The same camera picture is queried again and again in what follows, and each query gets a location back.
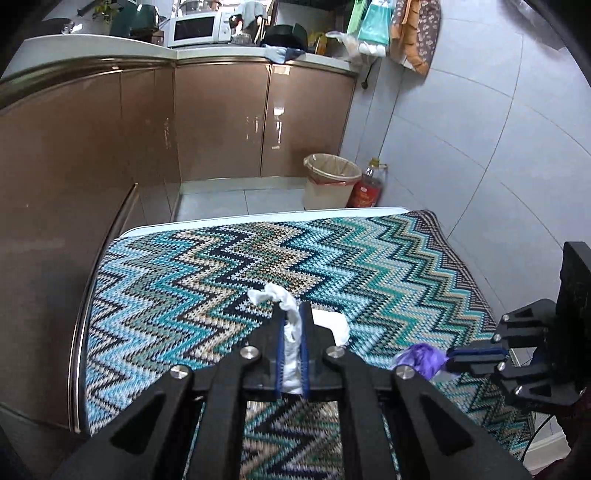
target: microwave oven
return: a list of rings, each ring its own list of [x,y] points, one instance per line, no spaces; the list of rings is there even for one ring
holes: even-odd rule
[[[231,12],[207,11],[183,15],[180,10],[170,19],[168,47],[230,42]]]

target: red bottle label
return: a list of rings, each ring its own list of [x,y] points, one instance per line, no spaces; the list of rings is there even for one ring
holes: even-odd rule
[[[353,208],[373,207],[378,201],[381,190],[379,187],[370,187],[359,181],[353,187],[349,206]]]

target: brown cabinet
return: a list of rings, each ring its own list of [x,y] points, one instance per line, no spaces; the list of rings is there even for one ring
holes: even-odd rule
[[[303,177],[304,157],[337,154],[354,87],[339,73],[273,65],[261,176]]]
[[[182,181],[260,175],[269,68],[259,62],[177,68]]]
[[[157,155],[160,169],[166,186],[168,205],[174,214],[181,185],[178,170],[176,123],[174,119],[174,68],[157,69],[155,72],[155,134]]]
[[[169,222],[171,215],[162,172],[165,136],[156,98],[155,70],[121,74],[123,152],[132,177],[139,184],[139,196],[148,224]]]
[[[133,179],[120,154],[119,72],[0,112],[0,401],[67,424],[74,324]]]

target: purple plastic bag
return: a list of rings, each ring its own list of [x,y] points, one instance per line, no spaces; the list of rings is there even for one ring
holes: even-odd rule
[[[408,365],[427,380],[431,380],[445,366],[446,362],[447,356],[441,350],[427,343],[416,343],[399,353],[390,368]]]

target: zigzag patterned blanket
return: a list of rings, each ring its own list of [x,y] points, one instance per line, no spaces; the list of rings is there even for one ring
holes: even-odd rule
[[[348,348],[387,367],[408,345],[487,339],[491,311],[431,212],[244,223],[119,239],[100,266],[86,359],[86,411],[97,432],[175,364],[217,362],[271,314],[249,288],[284,286],[346,315]],[[531,420],[483,379],[438,385],[506,449]],[[340,478],[335,404],[250,403],[244,478]]]

